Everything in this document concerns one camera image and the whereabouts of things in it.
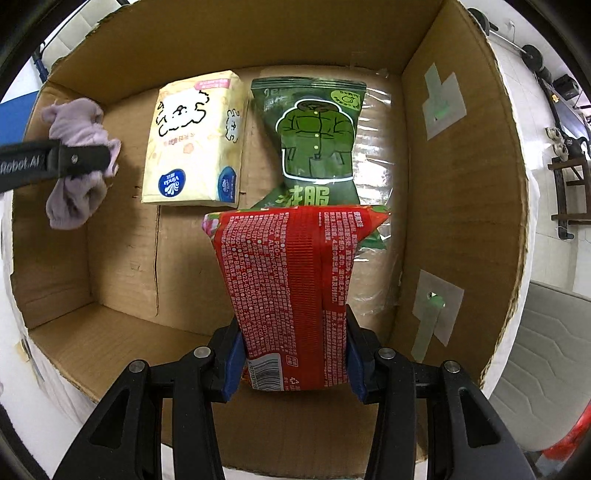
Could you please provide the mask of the floor barbell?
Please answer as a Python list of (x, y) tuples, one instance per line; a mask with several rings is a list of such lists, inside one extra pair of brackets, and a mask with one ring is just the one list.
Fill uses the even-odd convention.
[(545, 65), (543, 53), (536, 46), (531, 44), (518, 44), (515, 37), (509, 38), (507, 35), (502, 34), (500, 28), (491, 22), (481, 10), (469, 7), (468, 12), (477, 21), (487, 37), (493, 36), (517, 51), (522, 62), (537, 78), (544, 80), (546, 83), (551, 83), (553, 81), (552, 74)]

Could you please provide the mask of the open cardboard box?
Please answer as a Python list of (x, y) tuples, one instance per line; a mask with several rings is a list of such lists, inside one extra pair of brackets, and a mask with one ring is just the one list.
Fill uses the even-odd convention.
[[(141, 202), (159, 90), (230, 70), (249, 92), (238, 204)], [(235, 317), (204, 217), (263, 210), (283, 182), (250, 86), (263, 77), (363, 81), (353, 146), (361, 203), (388, 220), (360, 242), (346, 306), (384, 347), (462, 371), (427, 398), (363, 404), (347, 383), (259, 391), (245, 363), (228, 402), (197, 383), (164, 398), (128, 365), (176, 362)], [(49, 392), (90, 415), (57, 479), (221, 479), (233, 468), (294, 479), (528, 478), (489, 403), (525, 273), (528, 181), (495, 55), (457, 1), (140, 1), (52, 68), (25, 142), (51, 140), (42, 110), (97, 103), (121, 141), (118, 171), (81, 227), (50, 226), (57, 180), (11, 190), (13, 298)]]

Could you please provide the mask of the blue foam mat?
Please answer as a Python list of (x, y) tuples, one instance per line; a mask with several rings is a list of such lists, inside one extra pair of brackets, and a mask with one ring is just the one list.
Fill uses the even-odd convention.
[(24, 137), (37, 93), (16, 97), (0, 105), (0, 145), (20, 143)]

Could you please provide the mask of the yellow tissue pack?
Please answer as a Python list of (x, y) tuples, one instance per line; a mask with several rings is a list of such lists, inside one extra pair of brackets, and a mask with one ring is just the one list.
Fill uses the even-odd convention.
[(230, 70), (162, 87), (150, 123), (141, 202), (235, 207), (247, 106), (249, 92)]

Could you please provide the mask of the purple cloth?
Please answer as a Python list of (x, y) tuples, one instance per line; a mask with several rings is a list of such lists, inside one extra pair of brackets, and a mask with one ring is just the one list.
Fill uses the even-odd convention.
[(105, 180), (118, 171), (121, 141), (108, 137), (102, 109), (87, 98), (45, 107), (41, 118), (49, 125), (49, 138), (60, 143), (64, 163), (46, 214), (53, 229), (77, 229), (106, 197)]

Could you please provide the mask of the red orange bag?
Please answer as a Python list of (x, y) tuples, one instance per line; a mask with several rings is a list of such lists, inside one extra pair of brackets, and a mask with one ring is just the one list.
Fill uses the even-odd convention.
[(568, 432), (568, 434), (559, 442), (543, 451), (543, 455), (550, 460), (566, 461), (582, 443), (583, 438), (590, 430), (591, 423), (591, 403), (588, 403), (584, 412)]

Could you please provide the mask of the grey shell office chair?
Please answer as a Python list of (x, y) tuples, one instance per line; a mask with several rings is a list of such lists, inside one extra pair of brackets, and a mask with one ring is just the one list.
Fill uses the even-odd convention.
[(545, 450), (590, 401), (590, 299), (532, 282), (508, 362), (490, 402), (526, 451)]

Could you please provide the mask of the dark wooden chair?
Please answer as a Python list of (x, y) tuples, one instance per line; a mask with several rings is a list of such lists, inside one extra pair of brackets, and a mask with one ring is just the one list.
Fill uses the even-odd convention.
[(567, 140), (548, 166), (556, 190), (557, 212), (551, 220), (557, 225), (558, 238), (573, 240), (570, 226), (590, 225), (590, 151), (586, 138)]

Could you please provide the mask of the red snack bag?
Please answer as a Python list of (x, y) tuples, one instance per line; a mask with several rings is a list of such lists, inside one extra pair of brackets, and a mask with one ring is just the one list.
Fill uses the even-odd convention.
[(204, 217), (259, 391), (348, 382), (346, 301), (360, 242), (382, 206), (300, 206)]

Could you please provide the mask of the treadmill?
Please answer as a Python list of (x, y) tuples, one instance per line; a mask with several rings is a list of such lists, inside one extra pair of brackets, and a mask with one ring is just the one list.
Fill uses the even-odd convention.
[(589, 142), (590, 130), (583, 117), (544, 79), (539, 78), (539, 83), (550, 105), (555, 126), (568, 137), (585, 138)]

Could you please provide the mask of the green snack bag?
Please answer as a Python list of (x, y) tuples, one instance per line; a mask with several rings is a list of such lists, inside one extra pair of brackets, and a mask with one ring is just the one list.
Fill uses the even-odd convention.
[(253, 80), (250, 90), (283, 176), (254, 206), (359, 205), (353, 146), (367, 84), (276, 76)]

